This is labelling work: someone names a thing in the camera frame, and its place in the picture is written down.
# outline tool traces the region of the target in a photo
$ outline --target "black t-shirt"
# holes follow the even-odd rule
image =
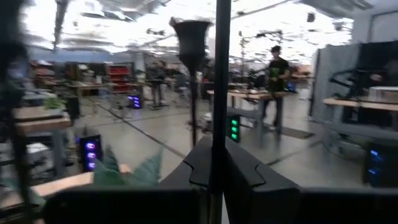
[[[289,63],[282,58],[278,60],[273,60],[268,65],[270,85],[272,85],[272,88],[275,91],[282,91],[284,89],[285,81],[283,79],[280,79],[279,76],[283,75],[287,69],[289,69]],[[278,80],[276,82],[273,82],[271,80],[272,78],[278,78]]]

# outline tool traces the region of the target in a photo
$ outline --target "lamp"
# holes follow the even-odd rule
[[[315,13],[309,12],[307,15],[307,22],[314,22],[315,21]]]
[[[178,58],[186,66],[190,74],[192,144],[194,146],[197,141],[196,100],[198,90],[196,71],[206,55],[205,36],[210,22],[183,21],[171,24],[177,33],[180,44]]]

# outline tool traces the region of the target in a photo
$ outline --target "gray wall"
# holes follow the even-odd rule
[[[398,1],[383,0],[383,6],[353,16],[352,43],[398,40]]]
[[[29,56],[32,60],[46,60],[50,62],[134,62],[134,54],[107,52],[92,52],[88,50],[58,50],[56,52],[37,48],[29,49]]]

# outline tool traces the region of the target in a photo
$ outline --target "computer case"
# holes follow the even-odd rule
[[[84,127],[76,128],[75,137],[81,171],[92,171],[95,168],[95,159],[102,161],[103,158],[101,135],[93,128]]]
[[[363,165],[363,182],[372,187],[398,187],[398,141],[370,142]]]

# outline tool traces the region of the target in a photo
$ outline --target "blue light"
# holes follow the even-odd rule
[[[95,159],[95,153],[89,152],[89,153],[87,154],[87,157],[88,157],[89,159]]]
[[[88,168],[89,169],[94,169],[95,168],[95,163],[94,162],[89,162],[88,163]]]
[[[89,149],[89,150],[95,149],[95,144],[92,142],[86,143],[86,149]]]

